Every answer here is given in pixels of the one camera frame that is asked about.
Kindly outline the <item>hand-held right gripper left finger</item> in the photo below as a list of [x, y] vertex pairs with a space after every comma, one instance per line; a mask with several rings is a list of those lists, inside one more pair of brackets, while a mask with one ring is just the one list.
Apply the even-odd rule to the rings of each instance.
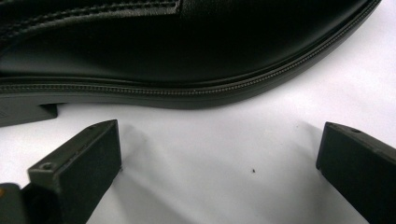
[[121, 168], [116, 120], [93, 124], [28, 169], [33, 224], [86, 224]]

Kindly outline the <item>black leather shoe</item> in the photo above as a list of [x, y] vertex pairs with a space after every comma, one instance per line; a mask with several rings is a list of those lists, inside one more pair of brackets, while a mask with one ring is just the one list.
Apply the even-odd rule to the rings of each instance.
[[66, 103], [205, 108], [300, 75], [381, 0], [0, 0], [0, 127]]

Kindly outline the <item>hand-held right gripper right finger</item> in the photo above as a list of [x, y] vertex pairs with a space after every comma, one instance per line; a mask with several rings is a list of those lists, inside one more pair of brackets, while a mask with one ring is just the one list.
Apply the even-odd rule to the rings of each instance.
[[370, 224], [396, 224], [396, 148], [327, 122], [316, 167]]

